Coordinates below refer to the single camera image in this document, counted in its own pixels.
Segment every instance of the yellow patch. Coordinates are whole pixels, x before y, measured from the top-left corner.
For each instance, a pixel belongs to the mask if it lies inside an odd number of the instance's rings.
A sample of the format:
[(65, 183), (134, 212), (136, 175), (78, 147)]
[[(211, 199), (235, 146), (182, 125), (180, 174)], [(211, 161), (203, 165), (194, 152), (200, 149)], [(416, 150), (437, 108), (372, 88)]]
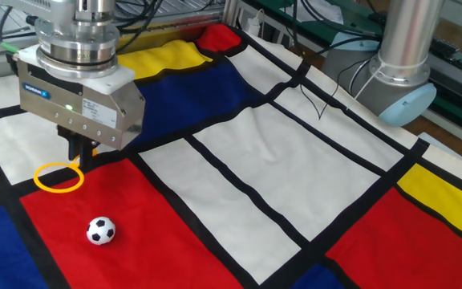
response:
[(202, 55), (194, 43), (183, 40), (119, 56), (119, 64), (135, 71), (135, 80), (157, 75), (164, 69), (183, 70), (204, 62), (212, 60)]
[(399, 186), (413, 198), (447, 219), (462, 230), (462, 190), (450, 185), (420, 165), (415, 165)]

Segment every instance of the blue patch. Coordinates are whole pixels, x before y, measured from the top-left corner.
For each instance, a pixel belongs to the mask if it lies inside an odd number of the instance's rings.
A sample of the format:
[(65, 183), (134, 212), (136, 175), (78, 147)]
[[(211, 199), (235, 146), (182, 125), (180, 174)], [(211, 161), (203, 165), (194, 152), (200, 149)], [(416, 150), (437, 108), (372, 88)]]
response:
[(290, 289), (343, 289), (329, 269), (320, 264), (314, 264)]
[(36, 94), (37, 96), (41, 96), (47, 100), (51, 98), (51, 95), (49, 94), (49, 92), (46, 92), (45, 90), (42, 90), (40, 88), (36, 88), (31, 84), (23, 83), (22, 88), (24, 88), (24, 90), (26, 91)]
[(0, 207), (0, 288), (47, 288), (3, 207)]
[(178, 132), (231, 112), (246, 100), (258, 99), (226, 63), (192, 75), (169, 75), (138, 88), (146, 102), (142, 133), (133, 144)]

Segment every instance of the soccer ball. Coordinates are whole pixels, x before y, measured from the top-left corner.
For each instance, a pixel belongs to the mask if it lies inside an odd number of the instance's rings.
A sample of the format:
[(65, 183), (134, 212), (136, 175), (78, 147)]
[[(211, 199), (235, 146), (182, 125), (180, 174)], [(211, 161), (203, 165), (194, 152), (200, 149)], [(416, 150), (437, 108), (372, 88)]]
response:
[(98, 217), (88, 224), (87, 238), (92, 244), (103, 245), (116, 235), (116, 225), (106, 217)]

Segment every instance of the red patch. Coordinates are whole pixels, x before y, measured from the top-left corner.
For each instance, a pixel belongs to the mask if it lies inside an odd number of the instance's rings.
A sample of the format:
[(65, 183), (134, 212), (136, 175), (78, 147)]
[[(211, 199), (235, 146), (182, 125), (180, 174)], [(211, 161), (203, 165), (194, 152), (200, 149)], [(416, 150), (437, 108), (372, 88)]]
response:
[[(128, 160), (88, 173), (73, 193), (38, 191), (21, 202), (73, 288), (241, 287)], [(115, 237), (96, 246), (86, 231), (101, 216)]]
[(462, 288), (462, 238), (395, 189), (326, 255), (361, 288)]
[(234, 34), (226, 25), (215, 24), (206, 28), (204, 34), (197, 40), (200, 48), (209, 51), (227, 51), (240, 44), (241, 38)]

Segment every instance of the fabric mat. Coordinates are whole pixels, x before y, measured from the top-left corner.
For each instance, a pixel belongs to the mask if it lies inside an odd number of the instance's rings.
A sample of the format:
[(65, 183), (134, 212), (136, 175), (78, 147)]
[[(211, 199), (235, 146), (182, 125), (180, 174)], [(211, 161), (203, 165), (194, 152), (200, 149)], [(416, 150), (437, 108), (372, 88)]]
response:
[[(32, 181), (67, 142), (0, 79), (0, 288), (462, 288), (462, 161), (221, 24), (120, 63), (143, 132), (67, 194)], [(115, 238), (95, 246), (100, 216)]]

